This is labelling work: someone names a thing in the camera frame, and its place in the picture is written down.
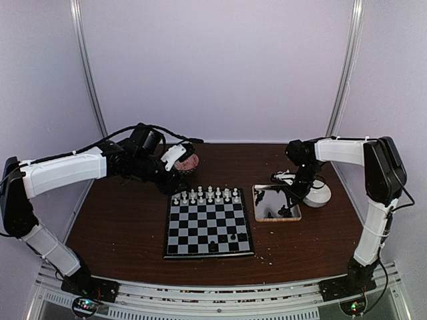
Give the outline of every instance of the dark wooden tabletop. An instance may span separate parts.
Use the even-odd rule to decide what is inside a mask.
[[[254,219],[252,185],[295,167],[284,145],[196,145],[199,167],[188,178],[194,186],[241,187],[256,256],[165,261],[163,246],[167,197],[152,183],[121,178],[95,181],[67,245],[94,275],[169,285],[249,285],[281,283],[346,272],[362,226],[330,164],[321,174],[332,191],[319,209],[301,205],[302,220],[259,223]]]

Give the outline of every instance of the black and white chessboard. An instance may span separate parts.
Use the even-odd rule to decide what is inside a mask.
[[[202,193],[194,203],[181,193],[169,198],[164,259],[253,255],[243,191],[226,201],[222,190],[211,202]]]

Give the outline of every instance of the white cable tie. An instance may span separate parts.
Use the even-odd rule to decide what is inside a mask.
[[[377,234],[377,233],[375,233],[375,232],[373,232],[371,229],[369,229],[367,226],[363,226],[363,229],[365,229],[365,230],[367,230],[367,232],[369,232],[369,233],[371,233],[371,234],[373,234],[373,235],[375,235],[375,236],[377,236],[377,237],[381,237],[381,238],[387,238],[388,237],[388,235],[389,234],[387,234],[387,235],[379,235],[379,234]]]

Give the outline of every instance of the black chess piece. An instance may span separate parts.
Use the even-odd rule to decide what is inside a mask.
[[[215,241],[211,241],[211,243],[209,244],[209,252],[218,252],[218,244],[215,243]]]

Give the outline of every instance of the robotic arm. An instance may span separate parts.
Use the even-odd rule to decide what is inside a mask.
[[[125,179],[152,181],[161,193],[172,195],[187,189],[185,181],[173,167],[193,154],[190,143],[174,145],[161,157],[154,157],[163,135],[150,126],[139,124],[119,143],[106,140],[84,152],[49,157],[38,161],[6,161],[0,209],[6,232],[26,242],[32,250],[48,260],[64,277],[62,289],[87,297],[98,296],[114,301],[118,284],[93,278],[83,259],[60,242],[36,216],[30,199],[55,188],[88,179],[120,175]]]
[[[337,161],[365,168],[365,188],[368,195],[368,215],[359,244],[348,263],[344,278],[322,281],[320,289],[325,301],[374,289],[372,274],[379,263],[396,208],[407,177],[398,150],[390,137],[379,139],[314,139],[291,141],[286,155],[298,166],[293,183],[284,183],[293,203],[299,203],[312,191],[316,173],[325,162]]]

